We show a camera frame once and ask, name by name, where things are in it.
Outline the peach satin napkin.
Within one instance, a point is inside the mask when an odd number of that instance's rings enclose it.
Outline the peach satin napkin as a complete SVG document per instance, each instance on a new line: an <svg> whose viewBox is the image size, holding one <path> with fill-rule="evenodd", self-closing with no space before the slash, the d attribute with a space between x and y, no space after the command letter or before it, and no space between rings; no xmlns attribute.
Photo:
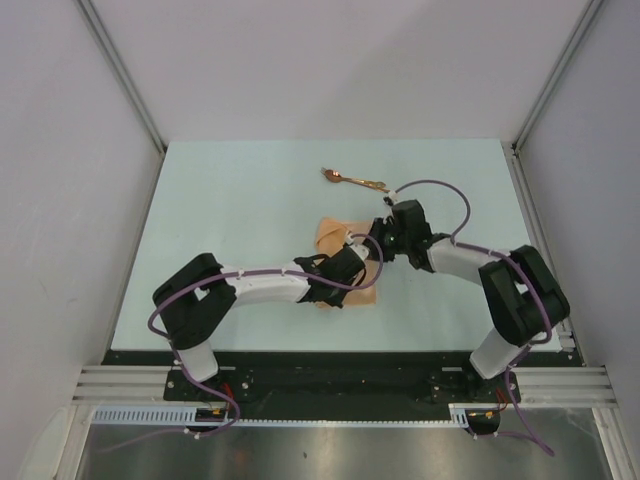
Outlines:
<svg viewBox="0 0 640 480"><path fill-rule="evenodd" d="M319 254L334 255L344 244L347 233L368 234L372 222L341 222L324 217L320 220L316 231L315 249ZM374 305L377 300L376 287L363 290L345 291L343 305L345 307L361 307Z"/></svg>

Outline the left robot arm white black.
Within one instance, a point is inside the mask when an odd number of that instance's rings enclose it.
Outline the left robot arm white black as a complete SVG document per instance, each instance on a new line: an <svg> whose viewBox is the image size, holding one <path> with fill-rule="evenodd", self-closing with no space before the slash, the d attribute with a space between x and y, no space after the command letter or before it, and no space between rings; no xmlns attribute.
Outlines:
<svg viewBox="0 0 640 480"><path fill-rule="evenodd" d="M188 374L187 389L202 400L219 392L209 339L232 309L267 302L340 308L346 294L363 285L368 257L366 246L352 244L332 256L297 257L279 268L234 270L211 253L196 256L152 295L166 338Z"/></svg>

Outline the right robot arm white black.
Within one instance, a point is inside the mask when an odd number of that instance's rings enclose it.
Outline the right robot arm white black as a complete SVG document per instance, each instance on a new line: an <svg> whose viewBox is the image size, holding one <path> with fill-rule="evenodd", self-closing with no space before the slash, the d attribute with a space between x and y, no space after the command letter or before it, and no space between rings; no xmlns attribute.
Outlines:
<svg viewBox="0 0 640 480"><path fill-rule="evenodd" d="M398 255L416 270L447 274L480 286L493 327L470 355L461 376L463 393L484 401L497 389L497 378L534 345L551 340L553 328L570 314L569 301L539 251L524 245L507 253L458 243L434 233L416 200L386 197L390 213L376 218L369 235L370 258L392 262Z"/></svg>

